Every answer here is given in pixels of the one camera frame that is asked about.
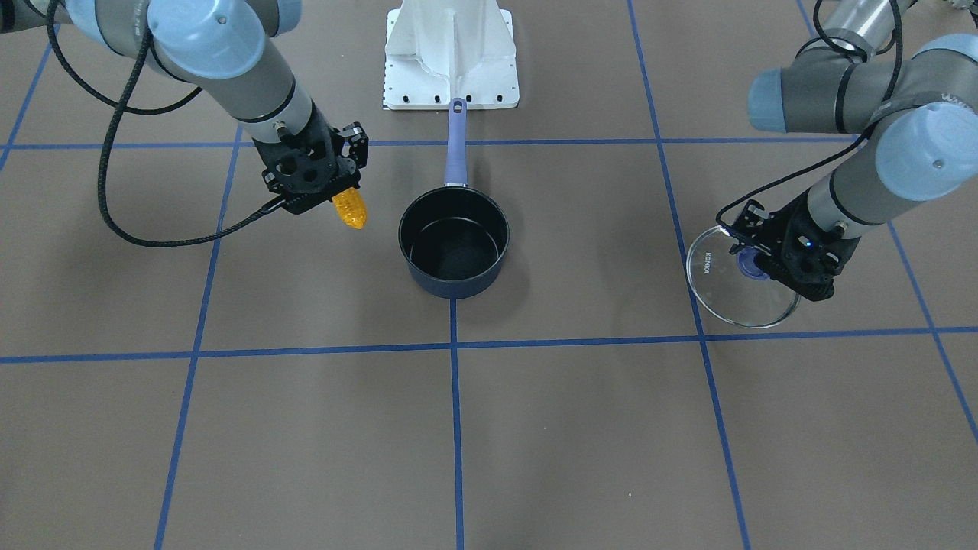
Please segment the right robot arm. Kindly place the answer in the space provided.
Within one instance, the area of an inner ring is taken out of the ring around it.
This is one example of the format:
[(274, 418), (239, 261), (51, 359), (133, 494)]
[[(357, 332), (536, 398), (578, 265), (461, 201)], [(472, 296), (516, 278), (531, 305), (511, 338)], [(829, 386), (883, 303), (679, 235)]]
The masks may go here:
[(198, 86), (241, 123), (284, 209), (331, 202), (361, 228), (366, 133), (358, 123), (332, 128), (273, 45), (301, 15), (300, 1), (4, 1), (2, 32), (60, 22), (127, 58), (147, 43), (144, 65)]

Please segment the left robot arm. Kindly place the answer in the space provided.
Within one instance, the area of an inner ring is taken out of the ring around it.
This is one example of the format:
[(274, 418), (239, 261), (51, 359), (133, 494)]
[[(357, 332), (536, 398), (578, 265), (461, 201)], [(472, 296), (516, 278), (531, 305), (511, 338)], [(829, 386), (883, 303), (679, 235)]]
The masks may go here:
[(863, 235), (976, 176), (976, 35), (936, 38), (908, 60), (876, 56), (902, 46), (908, 1), (842, 1), (789, 66), (749, 90), (755, 129), (853, 134), (842, 163), (799, 197), (765, 212), (749, 194), (730, 253), (747, 277), (772, 279), (820, 302)]

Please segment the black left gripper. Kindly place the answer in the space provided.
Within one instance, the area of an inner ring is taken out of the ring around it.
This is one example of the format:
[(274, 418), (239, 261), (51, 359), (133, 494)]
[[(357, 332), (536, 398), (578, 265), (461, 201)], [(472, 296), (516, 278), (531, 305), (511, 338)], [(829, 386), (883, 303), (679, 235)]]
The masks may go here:
[(809, 212), (809, 192), (771, 215), (749, 199), (726, 230), (737, 250), (757, 248), (754, 264), (763, 273), (810, 302), (834, 296), (834, 279), (860, 243), (859, 237), (846, 239), (842, 229), (818, 226)]

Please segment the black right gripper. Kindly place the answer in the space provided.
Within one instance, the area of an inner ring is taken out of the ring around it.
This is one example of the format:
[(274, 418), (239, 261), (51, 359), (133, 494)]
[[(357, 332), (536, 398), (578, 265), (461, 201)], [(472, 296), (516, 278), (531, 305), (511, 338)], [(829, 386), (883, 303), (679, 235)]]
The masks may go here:
[(262, 206), (302, 215), (348, 188), (360, 190), (361, 170), (369, 157), (369, 136), (360, 122), (334, 128), (317, 107), (297, 133), (282, 121), (273, 124), (275, 143), (254, 139), (265, 170), (261, 177), (274, 198)]

